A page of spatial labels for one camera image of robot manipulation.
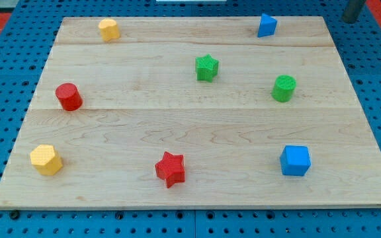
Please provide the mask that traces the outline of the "grey robot arm stick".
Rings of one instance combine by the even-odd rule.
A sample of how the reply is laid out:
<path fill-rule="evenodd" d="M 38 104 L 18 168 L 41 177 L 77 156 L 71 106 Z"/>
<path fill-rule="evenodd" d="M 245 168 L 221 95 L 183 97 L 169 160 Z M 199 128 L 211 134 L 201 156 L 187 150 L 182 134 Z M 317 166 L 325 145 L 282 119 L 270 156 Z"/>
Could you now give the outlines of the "grey robot arm stick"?
<path fill-rule="evenodd" d="M 356 23 L 365 3 L 366 0 L 348 0 L 341 15 L 341 20 L 347 24 Z"/>

